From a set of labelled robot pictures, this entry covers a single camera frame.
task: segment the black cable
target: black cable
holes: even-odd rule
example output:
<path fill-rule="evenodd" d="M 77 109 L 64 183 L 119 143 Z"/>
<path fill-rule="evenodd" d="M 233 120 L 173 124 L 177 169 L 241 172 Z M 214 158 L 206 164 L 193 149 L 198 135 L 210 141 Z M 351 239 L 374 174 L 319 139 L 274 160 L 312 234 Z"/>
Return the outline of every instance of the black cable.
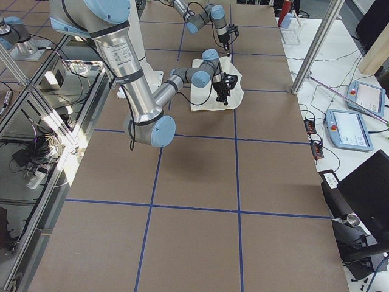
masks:
<path fill-rule="evenodd" d="M 103 64 L 107 67 L 107 69 L 111 72 L 111 74 L 114 76 L 114 78 L 117 78 L 115 72 L 112 70 L 112 68 L 110 67 L 110 65 L 107 64 L 107 62 L 104 61 L 104 59 L 100 56 L 100 53 L 94 48 L 92 47 L 90 44 L 88 44 L 88 42 L 86 41 L 86 39 L 84 38 L 81 38 L 83 40 L 83 42 L 88 46 L 90 47 L 94 52 L 95 54 L 101 59 L 101 61 L 103 62 Z"/>
<path fill-rule="evenodd" d="M 123 92 L 124 92 L 124 95 L 126 96 L 126 100 L 127 100 L 127 104 L 128 104 L 128 107 L 129 107 L 129 113 L 131 115 L 131 119 L 133 120 L 133 134 L 131 135 L 130 133 L 130 136 L 131 136 L 131 141 L 129 142 L 129 149 L 131 151 L 134 150 L 134 146 L 135 146 L 135 120 L 134 120 L 134 113 L 133 113 L 133 108 L 131 106 L 131 103 L 129 102 L 129 98 L 128 98 L 128 95 L 127 95 L 127 89 L 122 85 L 121 86 L 122 89 L 123 89 Z"/>
<path fill-rule="evenodd" d="M 6 87 L 8 87 L 9 88 L 9 90 L 12 90 L 12 88 L 8 85 L 8 84 L 6 84 L 6 82 L 3 82 L 3 81 L 0 81 L 0 83 L 2 83 L 2 84 L 4 84 L 4 85 L 6 85 Z"/>
<path fill-rule="evenodd" d="M 384 129 L 384 130 L 382 130 L 382 131 L 369 131 L 368 133 L 369 133 L 369 134 L 377 134 L 377 133 L 383 133 L 383 132 L 386 132 L 386 131 L 389 131 L 389 128 Z"/>
<path fill-rule="evenodd" d="M 207 11 L 205 10 L 204 6 L 201 5 L 201 4 L 198 3 L 198 2 L 195 2 L 195 1 L 192 1 L 192 2 L 189 2 L 189 3 L 188 3 L 187 12 L 189 12 L 189 6 L 191 6 L 191 4 L 197 4 L 198 6 L 201 7 L 201 9 L 203 9 L 203 11 L 205 12 L 205 14 L 208 14 Z"/>
<path fill-rule="evenodd" d="M 42 92 L 48 92 L 48 93 L 50 93 L 50 94 L 52 94 L 52 95 L 55 95 L 55 96 L 58 96 L 59 98 L 61 98 L 61 99 L 63 99 L 65 102 L 77 102 L 77 101 L 79 101 L 83 96 L 78 96 L 78 99 L 77 100 L 68 100 L 68 99 L 65 99 L 64 97 L 63 97 L 63 95 L 61 95 L 61 94 L 58 94 L 58 93 L 56 93 L 56 92 L 53 92 L 53 91 L 50 91 L 50 90 L 41 90 Z"/>
<path fill-rule="evenodd" d="M 305 13 L 305 16 L 303 16 L 303 18 L 310 18 L 311 17 L 307 11 L 304 11 L 304 10 L 300 9 L 300 14 L 301 14 L 301 12 Z"/>
<path fill-rule="evenodd" d="M 381 262 L 379 263 L 379 265 L 377 266 L 377 268 L 376 268 L 376 270 L 374 271 L 374 274 L 373 274 L 373 276 L 372 276 L 372 278 L 371 278 L 371 280 L 370 280 L 370 283 L 369 283 L 369 285 L 368 285 L 368 287 L 367 287 L 367 289 L 366 289 L 366 292 L 369 292 L 369 290 L 370 290 L 370 287 L 371 287 L 371 284 L 373 284 L 373 281 L 374 281 L 374 279 L 376 278 L 376 276 L 377 276 L 377 273 L 378 273 L 378 271 L 379 271 L 379 268 L 384 264 L 384 262 L 386 261 L 386 260 L 388 260 L 389 259 L 389 255 L 387 255 L 386 257 L 384 257 L 382 260 L 381 260 Z"/>
<path fill-rule="evenodd" d="M 332 150 L 328 149 L 327 147 L 323 146 L 323 148 L 325 150 L 328 150 L 329 152 L 331 152 L 336 157 L 336 159 L 338 160 L 338 167 L 334 170 L 334 172 L 337 172 L 339 170 L 339 168 L 340 168 L 340 159 L 339 159 L 339 157 Z"/>
<path fill-rule="evenodd" d="M 44 36 L 34 35 L 34 34 L 32 34 L 32 33 L 30 33 L 30 34 L 31 34 L 33 37 L 42 38 L 42 39 L 44 39 L 44 40 L 51 41 L 51 42 L 54 44 L 55 48 L 56 48 L 58 51 L 61 51 L 62 54 L 65 56 L 65 58 L 67 58 L 68 60 L 70 60 L 70 58 L 65 54 L 65 52 L 62 50 L 62 48 L 61 48 L 57 43 L 53 42 L 53 41 L 50 40 L 49 38 L 45 38 Z M 62 56 L 60 55 L 60 53 L 57 52 L 57 54 L 58 54 L 58 56 L 62 59 L 62 61 L 65 62 L 65 60 L 63 60 L 63 58 L 62 58 Z M 82 89 L 82 91 L 83 91 L 83 83 L 82 83 L 80 77 L 81 77 L 81 78 L 85 78 L 85 79 L 87 79 L 88 81 L 89 81 L 89 79 L 88 79 L 87 77 L 85 77 L 85 76 L 82 76 L 82 75 L 80 75 L 80 74 L 77 74 L 77 73 L 73 72 L 73 71 L 71 70 L 70 67 L 68 67 L 68 69 L 69 69 L 69 72 L 70 72 L 71 74 L 76 75 L 76 76 L 78 77 L 78 79 L 79 79 L 79 81 L 80 81 L 80 83 L 81 83 L 81 89 Z"/>
<path fill-rule="evenodd" d="M 349 54 L 347 54 L 347 55 L 344 55 L 344 56 L 341 56 L 341 57 L 339 57 L 339 58 L 336 58 L 336 59 L 327 59 L 327 60 L 315 60 L 315 62 L 328 62 L 328 61 L 337 61 L 337 60 L 340 60 L 340 59 L 342 59 L 342 58 L 345 58 L 345 57 L 351 56 L 353 53 L 356 53 L 356 52 L 358 52 L 358 51 L 359 51 L 361 48 L 362 48 L 362 47 L 359 47 L 358 49 L 356 49 L 356 50 L 352 51 L 351 53 L 349 53 Z M 302 59 L 297 59 L 297 58 L 288 58 L 288 57 L 287 57 L 287 59 L 288 59 L 288 60 L 297 60 L 297 61 L 302 61 L 302 60 L 304 60 L 304 58 L 302 58 Z"/>
<path fill-rule="evenodd" d="M 160 2 L 161 4 L 163 4 L 164 6 L 173 7 L 172 5 L 168 5 L 168 4 L 163 3 L 162 0 L 159 0 L 159 2 Z"/>
<path fill-rule="evenodd" d="M 88 47 L 90 47 L 90 48 L 95 52 L 95 54 L 101 59 L 101 61 L 103 62 L 103 64 L 106 66 L 106 68 L 111 72 L 112 76 L 113 76 L 114 78 L 117 78 L 115 72 L 112 70 L 112 68 L 110 67 L 110 65 L 107 64 L 107 62 L 104 61 L 104 59 L 102 58 L 102 56 L 100 56 L 99 52 L 98 52 L 94 47 L 92 47 L 90 44 L 88 44 L 88 42 L 87 42 L 84 38 L 81 38 L 81 39 L 82 39 L 83 42 L 84 42 Z M 123 89 L 123 93 L 124 93 L 124 95 L 125 95 L 125 97 L 126 97 L 126 100 L 127 100 L 127 104 L 128 104 L 128 107 L 129 107 L 129 113 L 130 113 L 131 118 L 132 118 L 132 120 L 133 120 L 133 135 L 132 135 L 131 141 L 130 141 L 130 143 L 129 143 L 129 149 L 130 149 L 131 151 L 133 151 L 133 150 L 134 150 L 134 146 L 135 146 L 135 142 L 136 142 L 136 141 L 135 141 L 135 120 L 134 120 L 134 112 L 133 112 L 133 108 L 132 108 L 132 106 L 131 106 L 131 103 L 129 102 L 129 97 L 128 97 L 128 95 L 127 95 L 127 93 L 128 93 L 128 94 L 130 94 L 130 93 L 127 91 L 127 89 L 126 89 L 123 85 L 122 85 L 121 87 L 122 87 L 122 89 Z"/>

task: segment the electronic device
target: electronic device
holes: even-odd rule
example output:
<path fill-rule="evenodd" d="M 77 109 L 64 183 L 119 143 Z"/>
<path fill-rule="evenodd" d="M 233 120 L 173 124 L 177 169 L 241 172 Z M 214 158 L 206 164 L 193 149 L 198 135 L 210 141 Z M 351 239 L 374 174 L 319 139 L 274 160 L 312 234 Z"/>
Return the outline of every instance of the electronic device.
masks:
<path fill-rule="evenodd" d="M 42 90 L 58 90 L 61 89 L 64 79 L 66 77 L 67 70 L 61 60 L 57 60 L 51 71 L 47 71 L 44 74 L 41 82 L 39 83 Z"/>
<path fill-rule="evenodd" d="M 378 242 L 389 242 L 389 156 L 375 152 L 338 188 Z"/>
<path fill-rule="evenodd" d="M 386 265 L 380 267 L 379 263 L 382 253 L 389 252 L 389 156 L 382 150 L 375 152 L 337 186 L 372 235 L 338 226 L 341 230 L 334 230 L 337 241 L 343 243 L 338 246 L 341 258 L 353 263 L 348 268 L 356 279 L 386 270 Z"/>
<path fill-rule="evenodd" d="M 375 0 L 356 27 L 356 32 L 366 52 L 370 50 L 388 23 L 388 0 Z"/>
<path fill-rule="evenodd" d="M 373 151 L 373 143 L 361 113 L 329 109 L 326 113 L 326 126 L 335 147 Z"/>
<path fill-rule="evenodd" d="M 385 93 L 385 90 L 380 87 L 353 81 L 348 88 L 347 98 L 371 111 L 373 114 L 383 117 L 385 111 Z M 347 104 L 349 108 L 360 111 L 358 106 L 355 106 L 353 103 L 348 102 Z"/>
<path fill-rule="evenodd" d="M 5 246 L 7 239 L 7 210 L 0 207 L 0 248 Z"/>
<path fill-rule="evenodd" d="M 322 179 L 322 190 L 324 199 L 329 207 L 334 218 L 344 218 L 353 212 L 349 204 L 346 202 L 342 194 L 340 193 L 337 185 L 339 179 L 333 170 L 324 170 L 319 172 Z"/>

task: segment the brown cardboard surface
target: brown cardboard surface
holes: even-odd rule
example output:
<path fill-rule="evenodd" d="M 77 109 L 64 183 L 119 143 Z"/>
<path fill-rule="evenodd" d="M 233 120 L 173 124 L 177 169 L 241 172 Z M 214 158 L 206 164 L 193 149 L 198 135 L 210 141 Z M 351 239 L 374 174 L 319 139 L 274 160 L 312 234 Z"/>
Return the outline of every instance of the brown cardboard surface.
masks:
<path fill-rule="evenodd" d="M 147 212 L 65 203 L 29 291 L 133 291 Z"/>
<path fill-rule="evenodd" d="M 280 31 L 273 27 L 240 27 L 239 38 L 233 42 L 233 51 L 249 55 L 285 55 Z"/>
<path fill-rule="evenodd" d="M 154 209 L 138 291 L 240 291 L 236 214 Z"/>
<path fill-rule="evenodd" d="M 143 43 L 147 49 L 179 50 L 183 28 L 184 25 L 171 23 L 140 23 Z"/>
<path fill-rule="evenodd" d="M 244 291 L 348 291 L 330 220 L 242 215 Z"/>
<path fill-rule="evenodd" d="M 245 92 L 236 124 L 239 138 L 308 141 L 297 97 L 288 93 Z"/>
<path fill-rule="evenodd" d="M 181 90 L 190 98 L 190 90 Z M 190 111 L 190 104 L 179 94 L 168 112 L 177 123 L 177 134 L 190 136 L 234 137 L 233 111 Z"/>
<path fill-rule="evenodd" d="M 243 76 L 243 90 L 288 91 L 293 84 L 286 57 L 235 55 L 234 65 Z"/>
<path fill-rule="evenodd" d="M 242 210 L 328 216 L 308 145 L 238 142 Z"/>
<path fill-rule="evenodd" d="M 176 137 L 164 149 L 156 204 L 236 210 L 235 143 Z"/>
<path fill-rule="evenodd" d="M 286 93 L 287 60 L 274 56 L 283 50 L 272 8 L 224 7 L 246 34 L 233 44 L 242 105 L 191 113 L 177 95 L 165 108 L 177 136 L 163 150 L 130 152 L 125 134 L 95 131 L 68 196 L 78 202 L 66 203 L 30 291 L 347 291 L 297 99 Z M 142 21 L 148 61 L 165 80 L 211 46 L 157 1 Z M 114 94 L 100 129 L 122 129 L 127 104 Z"/>
<path fill-rule="evenodd" d="M 149 203 L 159 149 L 136 144 L 123 133 L 95 132 L 69 198 Z"/>
<path fill-rule="evenodd" d="M 277 26 L 273 7 L 268 5 L 231 5 L 231 16 L 238 26 Z"/>

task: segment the black monitor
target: black monitor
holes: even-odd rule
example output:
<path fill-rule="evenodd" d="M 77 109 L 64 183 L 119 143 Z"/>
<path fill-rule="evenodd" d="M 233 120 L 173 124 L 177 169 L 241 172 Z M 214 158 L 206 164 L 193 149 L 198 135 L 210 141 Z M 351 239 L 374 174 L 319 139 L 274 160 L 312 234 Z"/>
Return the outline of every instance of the black monitor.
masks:
<path fill-rule="evenodd" d="M 338 188 L 377 242 L 389 242 L 389 156 L 375 152 Z"/>

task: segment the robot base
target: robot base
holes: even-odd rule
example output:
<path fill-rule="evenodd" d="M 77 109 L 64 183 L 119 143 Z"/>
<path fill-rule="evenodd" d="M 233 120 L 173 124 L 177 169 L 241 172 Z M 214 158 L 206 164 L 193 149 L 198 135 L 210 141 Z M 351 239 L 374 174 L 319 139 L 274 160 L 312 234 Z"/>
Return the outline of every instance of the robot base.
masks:
<path fill-rule="evenodd" d="M 37 41 L 35 40 L 34 41 L 35 45 L 37 47 L 49 47 L 51 45 L 51 41 L 46 41 L 46 40 L 42 40 L 42 41 Z M 32 61 L 32 62 L 37 62 L 40 60 L 40 58 L 43 56 L 43 54 L 45 53 L 46 50 L 38 50 L 36 53 L 32 54 L 32 55 L 29 55 L 29 56 L 24 56 L 22 55 L 18 48 L 14 48 L 10 55 L 11 57 L 15 60 L 15 61 Z"/>

